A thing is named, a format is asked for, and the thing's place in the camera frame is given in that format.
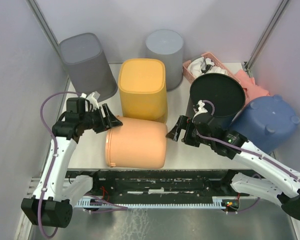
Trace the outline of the yellow slatted basket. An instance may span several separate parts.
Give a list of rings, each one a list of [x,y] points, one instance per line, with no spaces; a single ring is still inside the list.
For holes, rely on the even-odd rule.
[[[126,118],[166,123],[168,100],[166,68],[152,58],[131,58],[120,68],[118,89]]]

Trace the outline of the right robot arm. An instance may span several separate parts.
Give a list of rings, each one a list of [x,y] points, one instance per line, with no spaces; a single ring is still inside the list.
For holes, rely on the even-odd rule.
[[[181,130],[185,130],[184,144],[210,146],[218,155],[254,170],[261,179],[229,170],[219,183],[221,193],[256,196],[278,205],[290,217],[300,221],[300,172],[263,152],[237,131],[223,129],[222,124],[222,120],[209,112],[198,111],[193,118],[181,115],[166,137],[176,142]]]

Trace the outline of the grey slatted basket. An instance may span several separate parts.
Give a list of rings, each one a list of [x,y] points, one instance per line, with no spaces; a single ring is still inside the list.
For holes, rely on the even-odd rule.
[[[99,102],[116,94],[117,82],[95,34],[87,32],[67,38],[59,44],[59,52],[76,92],[97,92]]]

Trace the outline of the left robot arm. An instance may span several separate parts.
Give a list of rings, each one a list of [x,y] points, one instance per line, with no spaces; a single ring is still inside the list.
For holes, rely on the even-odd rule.
[[[68,98],[62,116],[49,129],[52,140],[40,181],[32,196],[21,202],[24,214],[40,228],[66,228],[79,200],[101,189],[101,183],[89,175],[76,176],[64,187],[70,159],[83,133],[93,130],[99,134],[123,125],[106,103],[99,105],[92,95]]]

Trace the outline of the black cylindrical bin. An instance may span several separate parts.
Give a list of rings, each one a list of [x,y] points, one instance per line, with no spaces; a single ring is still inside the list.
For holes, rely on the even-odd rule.
[[[186,116],[193,118],[198,101],[210,101],[215,108],[214,119],[226,129],[246,103],[241,85],[232,77],[221,73],[208,73],[196,78],[189,89]]]

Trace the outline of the orange round bin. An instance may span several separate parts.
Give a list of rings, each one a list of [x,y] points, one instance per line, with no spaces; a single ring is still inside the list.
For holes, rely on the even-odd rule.
[[[167,152],[166,124],[150,120],[117,117],[122,126],[108,130],[105,162],[111,168],[160,169]]]

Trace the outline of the grey round bin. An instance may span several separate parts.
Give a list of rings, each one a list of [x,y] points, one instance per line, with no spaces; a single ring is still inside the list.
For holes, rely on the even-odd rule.
[[[157,59],[165,66],[166,90],[179,87],[183,79],[184,40],[175,31],[160,29],[145,40],[146,57]]]

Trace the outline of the blue plastic bucket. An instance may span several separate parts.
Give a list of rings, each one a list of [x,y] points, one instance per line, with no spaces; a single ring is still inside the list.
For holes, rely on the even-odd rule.
[[[252,100],[231,123],[263,152],[270,154],[296,131],[300,123],[294,109],[279,94]]]

